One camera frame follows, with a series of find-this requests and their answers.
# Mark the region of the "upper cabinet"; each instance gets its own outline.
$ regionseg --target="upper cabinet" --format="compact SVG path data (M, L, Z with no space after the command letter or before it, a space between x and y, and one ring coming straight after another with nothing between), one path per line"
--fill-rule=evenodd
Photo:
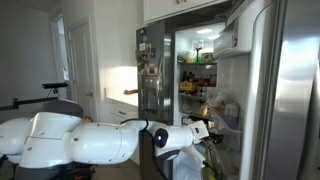
M144 22L151 23L225 1L228 0L144 0Z

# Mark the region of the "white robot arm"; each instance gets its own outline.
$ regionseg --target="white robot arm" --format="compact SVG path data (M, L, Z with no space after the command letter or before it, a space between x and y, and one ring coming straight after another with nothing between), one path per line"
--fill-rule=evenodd
M173 159L182 149L202 165L203 156L192 148L209 135L202 121L188 126L146 120L115 125L83 123L81 118L50 112L38 113L31 120L20 118L3 123L0 154L24 168L46 168L72 161L116 164L131 157L142 130L152 133L157 157Z

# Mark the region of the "countertop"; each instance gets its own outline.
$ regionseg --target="countertop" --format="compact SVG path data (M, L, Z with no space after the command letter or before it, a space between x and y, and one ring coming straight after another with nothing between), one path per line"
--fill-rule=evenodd
M138 94L130 94L130 95L121 94L117 96L111 96L108 98L121 103L132 105L135 108L138 107Z

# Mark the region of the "ceiling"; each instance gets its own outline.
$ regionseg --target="ceiling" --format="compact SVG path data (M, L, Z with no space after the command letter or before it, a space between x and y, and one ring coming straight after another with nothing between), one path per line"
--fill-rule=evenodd
M59 0L0 0L40 11L49 12Z

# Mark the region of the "doorway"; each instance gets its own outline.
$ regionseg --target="doorway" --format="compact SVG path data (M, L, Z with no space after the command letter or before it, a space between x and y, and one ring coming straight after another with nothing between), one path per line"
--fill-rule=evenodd
M57 71L58 82L66 82L68 87L59 89L59 99L73 100L70 82L70 62L67 56L66 36L62 13L58 14L53 19L52 23L52 36L55 53L55 64Z

